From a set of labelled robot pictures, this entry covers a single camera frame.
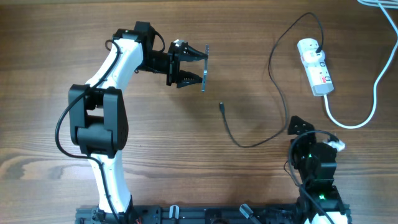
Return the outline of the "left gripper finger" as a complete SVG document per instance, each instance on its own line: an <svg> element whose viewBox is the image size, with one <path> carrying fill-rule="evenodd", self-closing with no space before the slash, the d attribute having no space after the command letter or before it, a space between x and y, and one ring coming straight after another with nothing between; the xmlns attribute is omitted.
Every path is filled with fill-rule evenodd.
<svg viewBox="0 0 398 224"><path fill-rule="evenodd" d="M202 77L192 72L180 70L177 76L177 88L202 83Z"/></svg>
<svg viewBox="0 0 398 224"><path fill-rule="evenodd" d="M206 53L200 52L189 46L187 42L183 42L180 46L179 60L184 62L196 62L199 60L208 59Z"/></svg>

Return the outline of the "blue Galaxy smartphone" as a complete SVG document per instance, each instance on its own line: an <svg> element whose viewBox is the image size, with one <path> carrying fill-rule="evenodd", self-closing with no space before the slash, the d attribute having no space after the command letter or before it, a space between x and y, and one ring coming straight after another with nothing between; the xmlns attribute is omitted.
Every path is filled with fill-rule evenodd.
<svg viewBox="0 0 398 224"><path fill-rule="evenodd" d="M203 77L202 77L202 84L201 84L201 92L204 93L206 90L206 78L208 74L208 57L209 57L209 45L205 45L205 53L207 58L204 61L204 69L203 69Z"/></svg>

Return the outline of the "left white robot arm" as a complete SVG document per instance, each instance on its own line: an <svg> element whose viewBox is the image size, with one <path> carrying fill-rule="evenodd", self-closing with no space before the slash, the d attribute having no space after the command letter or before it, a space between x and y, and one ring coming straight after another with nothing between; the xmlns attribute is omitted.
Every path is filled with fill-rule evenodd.
<svg viewBox="0 0 398 224"><path fill-rule="evenodd" d="M70 135L80 148L80 158L91 164L99 192L99 204L76 212L77 223L141 223L124 178L122 150L129 132L123 93L133 73L164 74L166 84L182 88L205 84L206 77L180 69L181 62L208 61L200 52L177 39L169 47L154 50L160 34L148 22L136 22L132 30L118 29L109 42L109 55L84 85L72 85L68 93Z"/></svg>

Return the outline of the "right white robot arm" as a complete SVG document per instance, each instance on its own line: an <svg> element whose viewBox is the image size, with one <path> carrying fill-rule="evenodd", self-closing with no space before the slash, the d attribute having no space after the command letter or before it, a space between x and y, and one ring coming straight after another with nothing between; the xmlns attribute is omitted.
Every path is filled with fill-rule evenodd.
<svg viewBox="0 0 398 224"><path fill-rule="evenodd" d="M345 143L334 134L316 130L314 125L292 116L287 129L290 140L289 170L300 196L297 200L299 223L351 223L351 210L341 199L334 183L337 153Z"/></svg>

